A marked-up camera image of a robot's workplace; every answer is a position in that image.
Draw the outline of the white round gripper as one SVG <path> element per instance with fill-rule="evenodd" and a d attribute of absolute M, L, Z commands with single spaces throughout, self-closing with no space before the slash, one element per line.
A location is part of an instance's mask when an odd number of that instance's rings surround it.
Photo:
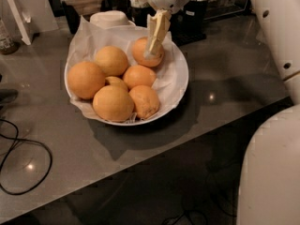
<path fill-rule="evenodd" d="M 157 10 L 154 16 L 147 16 L 147 42 L 143 56 L 146 59 L 157 57 L 166 37 L 172 14 L 177 13 L 189 0 L 147 0 Z"/>

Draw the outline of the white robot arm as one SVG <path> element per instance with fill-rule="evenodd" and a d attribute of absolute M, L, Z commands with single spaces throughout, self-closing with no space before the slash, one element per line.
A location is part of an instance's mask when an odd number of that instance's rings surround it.
<path fill-rule="evenodd" d="M 250 0 L 279 78 L 192 84 L 202 133 L 134 172 L 111 225 L 299 225 L 299 0 Z"/>

